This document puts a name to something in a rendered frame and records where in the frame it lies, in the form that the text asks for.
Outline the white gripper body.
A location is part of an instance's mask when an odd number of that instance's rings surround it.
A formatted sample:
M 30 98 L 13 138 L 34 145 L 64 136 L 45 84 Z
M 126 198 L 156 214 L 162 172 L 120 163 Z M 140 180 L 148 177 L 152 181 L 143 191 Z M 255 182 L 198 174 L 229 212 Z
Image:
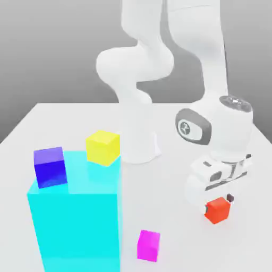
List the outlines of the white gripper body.
M 203 180 L 199 176 L 190 175 L 185 183 L 185 198 L 194 206 L 205 206 L 208 202 L 223 197 L 228 193 L 235 197 L 247 184 L 248 171 L 231 178 Z

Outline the small red cube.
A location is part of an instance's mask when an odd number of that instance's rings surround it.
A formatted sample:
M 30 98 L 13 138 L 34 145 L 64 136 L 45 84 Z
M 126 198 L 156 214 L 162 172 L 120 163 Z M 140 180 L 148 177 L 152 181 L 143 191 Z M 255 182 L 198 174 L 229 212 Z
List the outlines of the small red cube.
M 208 212 L 205 217 L 213 224 L 217 224 L 228 218 L 231 204 L 223 197 L 219 197 L 207 203 Z

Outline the small magenta cube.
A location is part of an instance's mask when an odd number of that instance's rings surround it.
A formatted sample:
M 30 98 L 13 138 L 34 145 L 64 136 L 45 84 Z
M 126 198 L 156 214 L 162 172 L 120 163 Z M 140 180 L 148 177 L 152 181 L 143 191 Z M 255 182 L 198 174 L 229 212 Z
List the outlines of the small magenta cube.
M 157 262 L 160 243 L 160 233 L 141 230 L 137 242 L 137 258 Z

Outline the small yellow cube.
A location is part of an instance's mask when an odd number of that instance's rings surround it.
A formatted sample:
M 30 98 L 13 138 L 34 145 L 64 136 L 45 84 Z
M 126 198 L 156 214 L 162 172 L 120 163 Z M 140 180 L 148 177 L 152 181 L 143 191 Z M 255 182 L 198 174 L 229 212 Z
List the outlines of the small yellow cube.
M 98 130 L 86 138 L 87 161 L 110 166 L 120 156 L 120 135 Z

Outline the small blue cube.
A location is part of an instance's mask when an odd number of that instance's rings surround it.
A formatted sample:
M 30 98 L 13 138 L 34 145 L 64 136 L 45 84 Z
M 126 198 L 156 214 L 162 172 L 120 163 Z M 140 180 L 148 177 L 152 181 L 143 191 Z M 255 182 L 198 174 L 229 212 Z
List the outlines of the small blue cube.
M 38 188 L 67 183 L 62 147 L 35 150 L 33 159 Z

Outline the large cyan box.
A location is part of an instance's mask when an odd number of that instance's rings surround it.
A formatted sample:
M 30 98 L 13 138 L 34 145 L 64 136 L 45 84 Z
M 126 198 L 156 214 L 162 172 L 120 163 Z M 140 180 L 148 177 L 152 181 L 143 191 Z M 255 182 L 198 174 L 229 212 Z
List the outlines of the large cyan box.
M 38 188 L 28 203 L 45 272 L 120 272 L 123 236 L 121 160 L 64 153 L 67 183 Z

